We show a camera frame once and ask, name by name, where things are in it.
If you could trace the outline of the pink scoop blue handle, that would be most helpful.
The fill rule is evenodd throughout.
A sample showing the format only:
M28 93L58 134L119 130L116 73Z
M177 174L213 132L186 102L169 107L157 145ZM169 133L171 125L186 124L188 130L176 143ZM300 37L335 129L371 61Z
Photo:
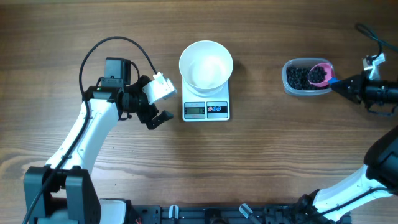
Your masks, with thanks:
M309 72L307 79L315 87L323 88L339 81L330 63L319 63Z

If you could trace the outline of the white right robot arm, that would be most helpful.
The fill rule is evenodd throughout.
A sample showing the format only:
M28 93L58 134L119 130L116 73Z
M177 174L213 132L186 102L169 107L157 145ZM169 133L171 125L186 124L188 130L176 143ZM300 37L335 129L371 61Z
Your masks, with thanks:
M368 72L330 82L332 89L367 108L397 104L397 82L371 78ZM297 223L337 223L343 215L378 198L397 195L397 127L367 151L364 164L349 177L304 195L293 214Z

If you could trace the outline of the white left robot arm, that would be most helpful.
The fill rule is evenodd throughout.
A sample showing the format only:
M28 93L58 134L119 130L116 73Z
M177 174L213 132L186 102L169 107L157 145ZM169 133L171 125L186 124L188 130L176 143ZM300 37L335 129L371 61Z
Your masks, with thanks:
M131 83L136 64L108 57L104 76L83 93L80 114L58 151L42 167L30 167L24 176L27 213L24 223L124 223L126 206L120 200L100 200L91 180L93 165L108 133L137 114L153 130L172 119L155 102L176 94L172 81L162 73L139 76Z

